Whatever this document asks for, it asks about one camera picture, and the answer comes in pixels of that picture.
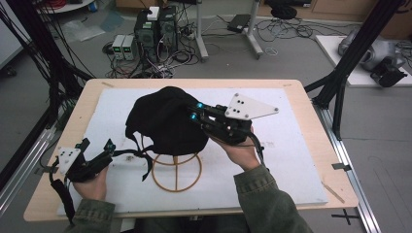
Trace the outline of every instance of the wooden table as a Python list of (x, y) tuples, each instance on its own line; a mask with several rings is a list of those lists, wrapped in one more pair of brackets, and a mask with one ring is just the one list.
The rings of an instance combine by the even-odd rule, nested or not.
[[(76, 105), (73, 114), (61, 135), (58, 147), (72, 148), (84, 137), (88, 123), (94, 113), (100, 94), (105, 88), (162, 88), (174, 85), (181, 88), (222, 88), (222, 87), (247, 87), (247, 88), (282, 88), (287, 93), (293, 112), (300, 126), (303, 138), (314, 163), (318, 169), (319, 177), (324, 185), (328, 203), (323, 205), (298, 206), (299, 210), (305, 209), (344, 209), (355, 208), (358, 198), (343, 170), (334, 170), (331, 164), (339, 163), (336, 153), (329, 142), (321, 122), (299, 81), (294, 80), (91, 80)], [(44, 174), (33, 194), (24, 213), (27, 221), (45, 221), (66, 219), (58, 216), (56, 210), (60, 203), (58, 195), (50, 185), (48, 174)], [(213, 215), (222, 214), (213, 211), (199, 211), (187, 213), (167, 213), (176, 215)], [(117, 217), (155, 216), (155, 213), (129, 213), (117, 214)]]

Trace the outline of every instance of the person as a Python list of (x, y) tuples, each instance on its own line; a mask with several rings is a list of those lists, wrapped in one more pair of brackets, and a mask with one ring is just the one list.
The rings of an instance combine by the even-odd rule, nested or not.
[[(278, 188), (269, 171), (258, 162), (255, 147), (250, 138), (237, 146), (229, 146), (214, 138), (212, 140), (224, 149), (234, 164), (244, 170), (243, 173), (234, 176), (234, 182), (243, 211), (241, 217), (246, 220), (248, 231), (252, 233), (312, 232), (307, 222), (299, 215), (288, 193)], [(83, 200), (73, 218), (75, 225), (66, 229), (65, 232), (110, 232), (115, 205), (104, 201), (107, 170), (107, 167), (103, 169), (94, 180), (74, 183), (75, 189)]]

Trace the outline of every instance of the green jacket sleeve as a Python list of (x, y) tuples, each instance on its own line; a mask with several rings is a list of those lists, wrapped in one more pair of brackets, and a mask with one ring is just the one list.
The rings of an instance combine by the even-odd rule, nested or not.
[(115, 205), (112, 203), (83, 199), (73, 217), (74, 226), (64, 232), (110, 232)]
[(259, 166), (234, 177), (239, 203), (252, 233), (312, 232), (288, 193)]

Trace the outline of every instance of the floor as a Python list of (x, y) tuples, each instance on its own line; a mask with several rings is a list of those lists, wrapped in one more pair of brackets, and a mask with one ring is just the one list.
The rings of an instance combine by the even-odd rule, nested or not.
[[(81, 9), (58, 17), (62, 24), (79, 19), (85, 20), (85, 26), (100, 25), (106, 28), (106, 33), (91, 40), (69, 44), (94, 76), (105, 78), (111, 69), (102, 48), (113, 41), (115, 35), (132, 32), (133, 14), (116, 12), (107, 4), (94, 14)], [(204, 27), (211, 26), (209, 34), (226, 33), (222, 30), (225, 25), (217, 20), (220, 19), (213, 17), (202, 21)], [(345, 34), (358, 27), (356, 24), (342, 26), (348, 23), (322, 23), (333, 25), (335, 30)], [(313, 31), (315, 34), (332, 33), (323, 27), (316, 29)], [(257, 36), (257, 41), (264, 50), (267, 49), (267, 53), (259, 60), (249, 50), (249, 44), (242, 36), (208, 36), (204, 40), (209, 60), (177, 68), (173, 79), (294, 79), (307, 85), (332, 71), (333, 66), (313, 40), (292, 38), (270, 41), (275, 34), (283, 37), (293, 34), (290, 31), (287, 35), (280, 35), (276, 28), (272, 28), (271, 32), (260, 32), (262, 38)], [(62, 48), (61, 40), (56, 42)], [(10, 64), (17, 70), (16, 76), (9, 77), (4, 70), (0, 73), (0, 146), (3, 149), (0, 169), (4, 168), (48, 106), (48, 86), (30, 58), (22, 52)], [(343, 142), (382, 232), (407, 233), (412, 229), (410, 88), (351, 86), (346, 88), (345, 93), (341, 123)], [(308, 95), (312, 98), (318, 92), (317, 89)], [(51, 151), (43, 157), (44, 162), (52, 156)], [(34, 173), (37, 168), (30, 172), (23, 187), (1, 216), (0, 232), (55, 232), (62, 231), (67, 225), (66, 221), (27, 222), (23, 219), (25, 207), (40, 179)], [(356, 210), (346, 211), (350, 216), (357, 215)], [(343, 210), (302, 211), (301, 214), (314, 232), (364, 232), (361, 222), (356, 218), (351, 218), (348, 224), (345, 218), (331, 216), (343, 215)], [(114, 221), (112, 232), (120, 232), (120, 220)]]

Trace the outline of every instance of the human hand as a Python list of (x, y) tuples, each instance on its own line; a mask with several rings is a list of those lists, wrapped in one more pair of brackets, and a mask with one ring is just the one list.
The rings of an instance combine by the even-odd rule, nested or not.
[(255, 153), (255, 145), (252, 142), (251, 138), (248, 137), (245, 142), (236, 146), (231, 146), (213, 136), (209, 135), (209, 137), (219, 146), (221, 146), (227, 153), (227, 156), (230, 158), (230, 160), (233, 163), (239, 165), (245, 172), (252, 170), (260, 165)]
[(106, 176), (109, 167), (105, 167), (93, 180), (73, 183), (76, 191), (84, 199), (104, 201), (106, 199)]

